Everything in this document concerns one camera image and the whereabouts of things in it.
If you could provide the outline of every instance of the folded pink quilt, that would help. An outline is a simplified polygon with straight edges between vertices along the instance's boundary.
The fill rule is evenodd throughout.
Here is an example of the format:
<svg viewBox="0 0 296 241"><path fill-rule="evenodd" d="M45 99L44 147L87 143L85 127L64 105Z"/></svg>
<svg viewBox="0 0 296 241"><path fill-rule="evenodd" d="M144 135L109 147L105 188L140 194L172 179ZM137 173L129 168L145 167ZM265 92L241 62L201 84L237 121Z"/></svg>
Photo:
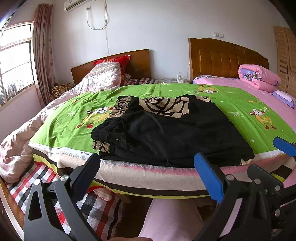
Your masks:
<svg viewBox="0 0 296 241"><path fill-rule="evenodd" d="M239 67L240 80L247 82L256 89L269 93L277 91L276 86L281 84L281 79L272 71L255 64L242 64Z"/></svg>

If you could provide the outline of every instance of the window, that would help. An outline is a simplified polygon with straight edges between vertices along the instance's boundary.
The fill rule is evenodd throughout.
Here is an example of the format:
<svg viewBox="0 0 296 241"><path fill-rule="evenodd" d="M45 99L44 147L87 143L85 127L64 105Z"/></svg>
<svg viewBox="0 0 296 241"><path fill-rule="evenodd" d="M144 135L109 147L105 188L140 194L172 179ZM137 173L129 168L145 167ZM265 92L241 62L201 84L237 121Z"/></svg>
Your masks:
<svg viewBox="0 0 296 241"><path fill-rule="evenodd" d="M34 85L32 23L6 28L0 39L0 106Z"/></svg>

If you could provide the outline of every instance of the checkered blanket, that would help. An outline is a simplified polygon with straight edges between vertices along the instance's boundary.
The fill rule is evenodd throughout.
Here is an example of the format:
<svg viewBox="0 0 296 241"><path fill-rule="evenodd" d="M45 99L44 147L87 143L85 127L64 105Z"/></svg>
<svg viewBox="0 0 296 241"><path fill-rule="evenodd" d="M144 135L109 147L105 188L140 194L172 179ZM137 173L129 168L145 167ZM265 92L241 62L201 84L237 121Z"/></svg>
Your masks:
<svg viewBox="0 0 296 241"><path fill-rule="evenodd" d="M58 179L58 175L45 164L33 163L27 172L22 175L19 182L7 184L10 194L23 212L25 212L27 207L31 185L36 179L41 179L44 183L54 182ZM123 201L115 196L115 193L112 193L112 199L106 202L99 198L93 191L88 192L82 201L77 202L77 206L87 222L103 241L115 236L116 227L121 221L124 206ZM74 237L59 202L54 207L63 229L67 234Z"/></svg>
<svg viewBox="0 0 296 241"><path fill-rule="evenodd" d="M126 85L145 85L145 84L153 84L154 80L152 78L144 78L144 79L129 79L124 83Z"/></svg>

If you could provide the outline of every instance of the pink blanket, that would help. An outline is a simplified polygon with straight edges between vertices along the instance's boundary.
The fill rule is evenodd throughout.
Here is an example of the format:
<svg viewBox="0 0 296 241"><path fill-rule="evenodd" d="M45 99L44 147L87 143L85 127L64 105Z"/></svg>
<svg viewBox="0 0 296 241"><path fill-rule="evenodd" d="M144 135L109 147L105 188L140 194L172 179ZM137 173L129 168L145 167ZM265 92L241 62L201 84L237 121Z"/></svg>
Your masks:
<svg viewBox="0 0 296 241"><path fill-rule="evenodd" d="M59 98L49 103L35 117L24 123L8 135L0 144L0 176L8 183L17 182L33 160L32 149L28 145L32 136L39 130L54 109L61 103L87 91L115 89L118 85L117 68L111 72L100 74L95 80L85 78L73 89L63 93Z"/></svg>
<svg viewBox="0 0 296 241"><path fill-rule="evenodd" d="M240 80L251 84L256 89L272 93L277 91L276 86L281 84L281 79L272 71L255 64L242 64L239 67Z"/></svg>

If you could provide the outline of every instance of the white wall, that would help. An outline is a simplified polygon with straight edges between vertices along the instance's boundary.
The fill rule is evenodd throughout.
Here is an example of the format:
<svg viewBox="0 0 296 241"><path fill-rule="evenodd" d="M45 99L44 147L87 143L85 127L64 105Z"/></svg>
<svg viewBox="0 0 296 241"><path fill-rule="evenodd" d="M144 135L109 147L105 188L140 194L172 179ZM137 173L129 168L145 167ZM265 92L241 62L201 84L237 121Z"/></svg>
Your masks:
<svg viewBox="0 0 296 241"><path fill-rule="evenodd" d="M31 22L34 19L35 10L38 6L38 4L41 3L48 3L53 4L54 0L28 0L25 2L24 5L22 5L18 11L15 13L15 15L12 17L10 22L8 23L8 26L14 25L17 23L25 23L25 22Z"/></svg>
<svg viewBox="0 0 296 241"><path fill-rule="evenodd" d="M107 0L109 24L105 31L88 28L86 7L94 26L103 26L102 0L64 12L64 0L55 0L52 22L54 64L60 83L72 81L70 68L111 54L149 48L155 78L186 75L188 38L212 37L253 49L268 58L277 71L273 26L285 24L268 0Z"/></svg>
<svg viewBox="0 0 296 241"><path fill-rule="evenodd" d="M281 27L286 27L286 28L290 28L289 25L287 24L286 20L284 19L284 17L278 12L278 18L279 18L279 22Z"/></svg>
<svg viewBox="0 0 296 241"><path fill-rule="evenodd" d="M0 110L0 143L39 111L41 106L34 86L11 100L8 106Z"/></svg>
<svg viewBox="0 0 296 241"><path fill-rule="evenodd" d="M40 3L52 4L53 0L28 0L18 9L8 25L33 21L35 10ZM6 107L0 110L0 143L40 110L35 87L25 90L16 99L9 101Z"/></svg>

